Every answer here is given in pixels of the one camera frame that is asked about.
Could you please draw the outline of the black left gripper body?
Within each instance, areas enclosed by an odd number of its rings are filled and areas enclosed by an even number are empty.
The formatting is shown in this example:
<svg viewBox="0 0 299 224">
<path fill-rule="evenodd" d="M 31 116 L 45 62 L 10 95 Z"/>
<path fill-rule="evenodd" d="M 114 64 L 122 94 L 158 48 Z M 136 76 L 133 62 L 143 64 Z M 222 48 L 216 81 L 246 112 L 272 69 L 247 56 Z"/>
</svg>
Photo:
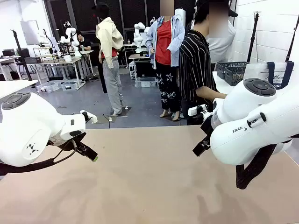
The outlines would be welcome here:
<svg viewBox="0 0 299 224">
<path fill-rule="evenodd" d="M 82 143 L 82 139 L 86 136 L 86 132 L 83 132 L 77 136 L 75 136 L 71 140 L 71 150 L 76 150 L 77 152 L 86 152 L 87 148 L 84 143 Z"/>
</svg>

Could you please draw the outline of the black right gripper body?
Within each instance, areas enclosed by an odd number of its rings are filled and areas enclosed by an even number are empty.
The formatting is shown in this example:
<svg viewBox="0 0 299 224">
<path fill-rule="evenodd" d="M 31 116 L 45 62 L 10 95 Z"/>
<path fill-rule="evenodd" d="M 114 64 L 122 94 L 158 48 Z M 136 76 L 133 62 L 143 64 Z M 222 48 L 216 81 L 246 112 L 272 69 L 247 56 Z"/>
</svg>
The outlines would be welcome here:
<svg viewBox="0 0 299 224">
<path fill-rule="evenodd" d="M 212 132 L 214 131 L 214 129 L 211 125 L 211 118 L 212 117 L 213 117 L 212 115 L 207 117 L 200 126 L 201 130 L 206 134 L 206 136 L 208 138 L 210 138 Z"/>
</svg>

